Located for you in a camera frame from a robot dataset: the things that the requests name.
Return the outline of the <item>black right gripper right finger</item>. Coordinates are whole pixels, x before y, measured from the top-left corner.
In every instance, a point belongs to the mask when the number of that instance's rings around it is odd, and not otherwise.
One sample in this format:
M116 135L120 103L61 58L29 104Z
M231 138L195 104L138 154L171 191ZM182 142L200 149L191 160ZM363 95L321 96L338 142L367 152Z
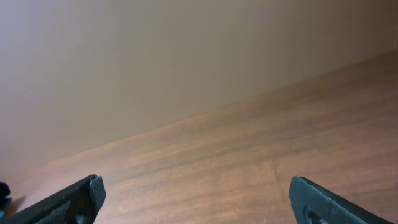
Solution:
M392 224L304 177L292 177L289 199L298 224Z

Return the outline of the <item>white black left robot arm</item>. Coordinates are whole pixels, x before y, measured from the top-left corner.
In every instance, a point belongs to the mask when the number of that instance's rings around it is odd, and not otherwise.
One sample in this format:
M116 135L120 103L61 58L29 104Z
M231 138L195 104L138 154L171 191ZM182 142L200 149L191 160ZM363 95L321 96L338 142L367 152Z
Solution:
M10 209L12 198L10 198L11 190L9 186L0 182L0 206L1 206L1 218L6 216L6 212Z

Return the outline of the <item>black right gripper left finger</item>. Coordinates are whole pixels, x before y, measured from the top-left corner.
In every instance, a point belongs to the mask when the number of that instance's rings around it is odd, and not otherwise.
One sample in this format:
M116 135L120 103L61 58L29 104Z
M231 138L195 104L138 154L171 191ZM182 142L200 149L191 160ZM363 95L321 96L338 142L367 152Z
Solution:
M1 224L92 224L105 198L103 179L93 174L1 219Z

